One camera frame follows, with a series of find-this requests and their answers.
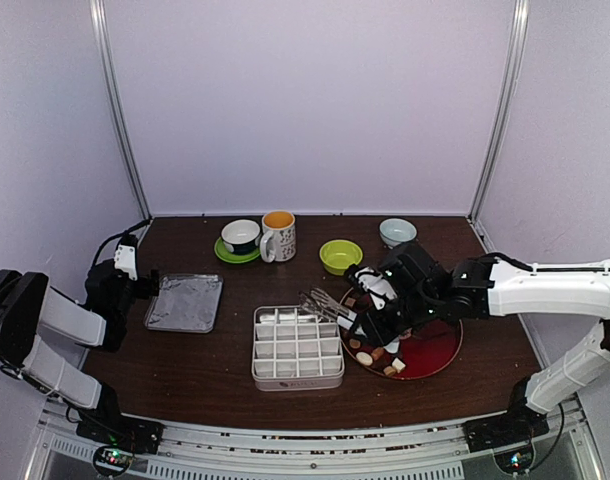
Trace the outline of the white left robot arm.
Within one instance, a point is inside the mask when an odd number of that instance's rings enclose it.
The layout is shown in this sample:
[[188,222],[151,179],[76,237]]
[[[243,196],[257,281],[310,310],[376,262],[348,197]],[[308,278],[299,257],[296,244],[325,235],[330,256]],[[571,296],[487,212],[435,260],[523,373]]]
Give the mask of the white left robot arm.
[[158,274],[140,275],[137,254],[137,237],[119,235],[113,256],[94,261],[88,271],[82,303],[54,287],[44,273],[0,270],[1,370],[93,411],[89,425],[108,444],[122,442],[129,433],[127,419],[113,410],[115,394],[73,366],[42,333],[56,333],[83,347],[117,351],[135,300],[158,293]]

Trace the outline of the white metal tongs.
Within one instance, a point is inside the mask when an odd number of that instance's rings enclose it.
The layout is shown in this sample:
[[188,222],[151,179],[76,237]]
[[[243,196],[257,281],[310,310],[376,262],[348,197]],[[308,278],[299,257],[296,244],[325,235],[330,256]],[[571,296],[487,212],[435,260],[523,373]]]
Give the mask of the white metal tongs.
[[300,292],[300,306],[309,313],[338,324],[351,339],[369,345],[364,337],[357,334],[357,315],[367,312],[392,331],[393,340],[382,348],[396,354],[400,349],[400,343],[412,335],[412,329],[404,323],[400,303],[402,298],[392,287],[391,278],[371,267],[358,265],[351,265],[345,271],[344,278],[352,287],[353,293],[359,295],[358,300],[361,303],[357,310],[355,307],[349,309],[319,287],[312,287],[308,292]]

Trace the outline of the pale blue ceramic bowl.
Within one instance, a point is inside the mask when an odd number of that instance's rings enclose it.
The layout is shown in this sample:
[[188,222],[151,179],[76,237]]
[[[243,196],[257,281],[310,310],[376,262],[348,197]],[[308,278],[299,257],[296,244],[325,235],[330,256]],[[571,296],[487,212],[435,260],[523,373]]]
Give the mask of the pale blue ceramic bowl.
[[388,248],[412,241],[417,236],[417,228],[402,218],[387,218],[379,225],[379,235]]

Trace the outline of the aluminium front rail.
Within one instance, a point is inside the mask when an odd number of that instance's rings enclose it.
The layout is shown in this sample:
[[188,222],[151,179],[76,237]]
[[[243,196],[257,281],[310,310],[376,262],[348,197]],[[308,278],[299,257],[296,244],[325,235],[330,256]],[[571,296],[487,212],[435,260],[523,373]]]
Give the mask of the aluminium front rail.
[[[403,427],[254,430],[163,422],[156,454],[137,454],[117,479],[608,479],[575,401],[548,417],[551,431],[524,444],[473,452],[459,419]],[[50,403],[32,432],[20,479],[103,479],[99,444],[78,437]],[[505,473],[510,451],[534,448],[536,469]]]

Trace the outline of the white patterned mug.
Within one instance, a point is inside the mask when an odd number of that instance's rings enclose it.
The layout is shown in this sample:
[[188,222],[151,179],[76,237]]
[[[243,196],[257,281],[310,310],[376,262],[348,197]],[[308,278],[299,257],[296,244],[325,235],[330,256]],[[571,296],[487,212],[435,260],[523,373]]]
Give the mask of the white patterned mug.
[[273,211],[263,216],[259,250],[264,262],[287,262],[296,255],[295,221],[295,216],[288,211]]

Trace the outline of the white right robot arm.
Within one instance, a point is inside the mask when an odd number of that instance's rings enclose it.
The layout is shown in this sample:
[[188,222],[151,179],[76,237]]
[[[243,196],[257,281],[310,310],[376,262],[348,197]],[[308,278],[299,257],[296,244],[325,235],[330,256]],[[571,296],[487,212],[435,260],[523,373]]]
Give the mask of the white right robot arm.
[[417,242],[393,248],[381,264],[350,266],[345,277],[371,304],[341,313],[339,325],[374,347],[395,351],[402,334],[444,322],[514,314],[597,318],[562,358],[516,384],[508,412],[498,419],[504,440],[520,440],[536,415],[610,370],[610,259],[587,264],[527,264],[500,252],[466,259],[446,270]]

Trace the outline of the white cube chocolate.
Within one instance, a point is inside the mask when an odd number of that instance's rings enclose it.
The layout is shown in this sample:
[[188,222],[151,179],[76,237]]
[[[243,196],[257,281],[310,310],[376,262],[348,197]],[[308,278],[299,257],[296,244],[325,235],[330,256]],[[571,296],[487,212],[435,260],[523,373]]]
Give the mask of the white cube chocolate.
[[391,367],[395,370],[396,373],[400,373],[406,368],[406,365],[400,359],[394,359],[391,363]]

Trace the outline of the bunny print tin lid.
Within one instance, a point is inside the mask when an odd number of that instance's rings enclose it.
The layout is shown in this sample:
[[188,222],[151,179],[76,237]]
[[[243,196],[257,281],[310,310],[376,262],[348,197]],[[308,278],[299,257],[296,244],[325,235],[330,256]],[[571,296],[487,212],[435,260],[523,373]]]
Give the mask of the bunny print tin lid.
[[207,334],[214,328],[223,278],[217,274],[166,274],[151,301],[148,330]]

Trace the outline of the red round tray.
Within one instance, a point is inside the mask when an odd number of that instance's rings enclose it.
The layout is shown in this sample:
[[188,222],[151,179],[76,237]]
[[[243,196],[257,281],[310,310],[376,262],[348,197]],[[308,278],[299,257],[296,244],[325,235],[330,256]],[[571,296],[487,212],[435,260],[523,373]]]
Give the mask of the red round tray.
[[[358,297],[359,295],[353,293],[353,289],[350,288],[340,301],[344,303],[347,298],[355,299],[354,307],[357,310],[361,303]],[[361,341],[361,346],[358,349],[351,348],[349,345],[351,338],[343,329],[340,329],[344,351],[364,370],[381,378],[411,381],[427,378],[441,372],[456,359],[460,352],[464,336],[463,323],[461,321],[448,323],[425,307],[421,309],[420,315],[415,315],[409,310],[410,303],[405,301],[400,301],[400,303],[404,323],[412,329],[412,335],[400,343],[400,349],[396,354],[389,353],[383,348],[385,352],[379,360],[373,359],[373,364],[369,366],[362,365],[357,361],[356,354],[366,352],[371,355],[371,352],[376,348]],[[394,359],[400,359],[405,363],[406,368],[392,377],[387,377],[383,374],[383,370],[388,366],[391,367]]]

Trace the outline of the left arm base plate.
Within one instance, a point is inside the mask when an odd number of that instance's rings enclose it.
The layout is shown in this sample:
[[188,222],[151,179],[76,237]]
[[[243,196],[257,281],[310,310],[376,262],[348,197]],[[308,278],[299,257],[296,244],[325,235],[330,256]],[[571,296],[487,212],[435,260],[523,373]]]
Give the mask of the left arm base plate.
[[117,421],[98,419],[78,411],[80,420],[76,434],[104,445],[117,447],[133,454],[156,454],[163,436],[164,425],[151,420],[120,416]]

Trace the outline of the green saucer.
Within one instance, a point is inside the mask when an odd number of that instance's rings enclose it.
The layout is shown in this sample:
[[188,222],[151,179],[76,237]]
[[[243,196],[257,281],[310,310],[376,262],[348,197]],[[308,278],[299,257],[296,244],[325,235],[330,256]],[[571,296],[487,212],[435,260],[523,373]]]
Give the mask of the green saucer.
[[236,250],[230,251],[222,238],[216,240],[214,244],[214,254],[219,260],[228,264],[245,264],[252,262],[261,256],[258,247],[243,253]]

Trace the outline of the silver divided tin box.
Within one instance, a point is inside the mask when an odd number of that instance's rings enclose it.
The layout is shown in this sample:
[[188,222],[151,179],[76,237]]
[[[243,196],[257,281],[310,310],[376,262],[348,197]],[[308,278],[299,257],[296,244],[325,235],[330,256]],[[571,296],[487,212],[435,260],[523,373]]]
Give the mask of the silver divided tin box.
[[254,312],[251,375],[262,392],[337,388],[345,362],[339,327],[299,306]]

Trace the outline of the lime green bowl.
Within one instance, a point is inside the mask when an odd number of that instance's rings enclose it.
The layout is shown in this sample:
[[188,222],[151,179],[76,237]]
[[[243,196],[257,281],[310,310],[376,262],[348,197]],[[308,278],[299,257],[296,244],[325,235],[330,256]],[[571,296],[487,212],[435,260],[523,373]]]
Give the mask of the lime green bowl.
[[319,258],[329,274],[342,276],[349,266],[361,263],[363,251],[352,241],[334,239],[320,247]]

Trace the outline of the brown cylinder chocolate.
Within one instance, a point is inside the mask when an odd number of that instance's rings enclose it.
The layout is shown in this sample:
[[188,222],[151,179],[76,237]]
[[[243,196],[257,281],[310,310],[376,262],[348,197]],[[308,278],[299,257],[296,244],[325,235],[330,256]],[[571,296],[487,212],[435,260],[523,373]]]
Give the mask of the brown cylinder chocolate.
[[384,355],[385,350],[383,348],[376,348],[371,352],[371,357],[374,360],[379,360]]

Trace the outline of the left aluminium frame post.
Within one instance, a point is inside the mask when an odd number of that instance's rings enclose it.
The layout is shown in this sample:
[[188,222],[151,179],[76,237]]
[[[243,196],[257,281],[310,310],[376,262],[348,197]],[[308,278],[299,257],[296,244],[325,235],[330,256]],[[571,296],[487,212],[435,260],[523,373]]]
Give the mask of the left aluminium frame post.
[[100,56],[105,88],[109,100],[111,119],[118,142],[120,158],[126,170],[128,183],[136,200],[139,213],[144,220],[151,218],[151,211],[146,199],[142,180],[136,165],[133,148],[129,138],[126,117],[120,98],[116,69],[112,55],[105,2],[91,0],[90,14],[92,28]]

